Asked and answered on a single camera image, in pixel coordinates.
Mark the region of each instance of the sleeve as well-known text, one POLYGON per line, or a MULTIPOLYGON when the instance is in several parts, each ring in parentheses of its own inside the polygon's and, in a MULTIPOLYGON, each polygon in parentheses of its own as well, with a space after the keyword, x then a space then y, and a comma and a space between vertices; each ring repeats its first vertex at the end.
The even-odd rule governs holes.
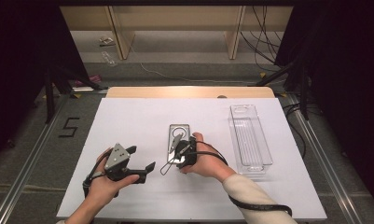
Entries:
MULTIPOLYGON (((242 203, 277 204, 254 181, 243 175, 231 175, 223 182, 227 194, 242 203)), ((253 211, 239 208, 249 224, 296 224, 297 222, 283 211, 253 211)))

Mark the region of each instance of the transparent plastic tray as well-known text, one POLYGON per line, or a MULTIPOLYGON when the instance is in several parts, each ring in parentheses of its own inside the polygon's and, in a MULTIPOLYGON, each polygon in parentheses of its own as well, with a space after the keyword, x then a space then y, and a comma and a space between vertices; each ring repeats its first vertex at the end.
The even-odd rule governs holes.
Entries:
POLYGON ((232 105, 229 127, 238 173, 265 174, 273 164, 254 105, 232 105))

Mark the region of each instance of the wrist strap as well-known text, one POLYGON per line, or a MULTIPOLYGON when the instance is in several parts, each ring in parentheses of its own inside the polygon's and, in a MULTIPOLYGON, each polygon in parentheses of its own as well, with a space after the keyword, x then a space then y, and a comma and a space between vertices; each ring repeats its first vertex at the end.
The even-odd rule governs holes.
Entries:
POLYGON ((285 211, 290 217, 292 216, 292 210, 287 205, 242 203, 230 196, 229 198, 236 206, 243 208, 243 209, 254 210, 254 211, 285 211))

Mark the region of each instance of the white tabletop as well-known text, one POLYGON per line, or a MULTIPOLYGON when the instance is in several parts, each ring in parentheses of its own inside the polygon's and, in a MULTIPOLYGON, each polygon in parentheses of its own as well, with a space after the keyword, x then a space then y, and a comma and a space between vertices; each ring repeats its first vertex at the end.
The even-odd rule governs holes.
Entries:
POLYGON ((189 124, 203 133, 236 170, 228 117, 231 105, 255 105, 268 142, 273 165, 253 178, 277 203, 293 210, 296 220, 322 220, 326 213, 300 157, 296 142, 277 99, 117 99, 100 103, 58 217, 69 217, 84 199, 82 181, 96 158, 120 143, 137 146, 128 167, 144 169, 155 161, 145 184, 122 189, 119 196, 96 217, 150 221, 242 220, 242 214, 215 179, 183 175, 173 166, 167 175, 159 170, 166 163, 169 126, 189 124))

